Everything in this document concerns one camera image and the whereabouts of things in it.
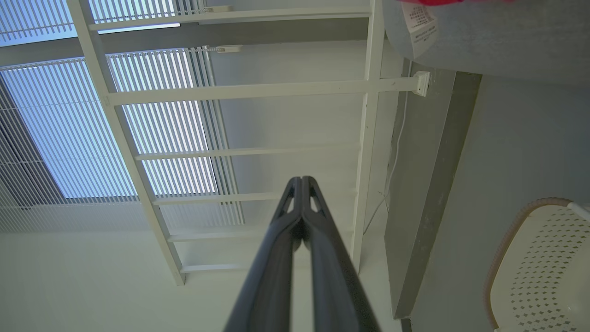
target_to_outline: gray cushion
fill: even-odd
[[[590,86],[590,1],[515,0],[431,7],[438,40],[417,63],[471,73]],[[383,0],[394,49],[414,59],[401,2]]]

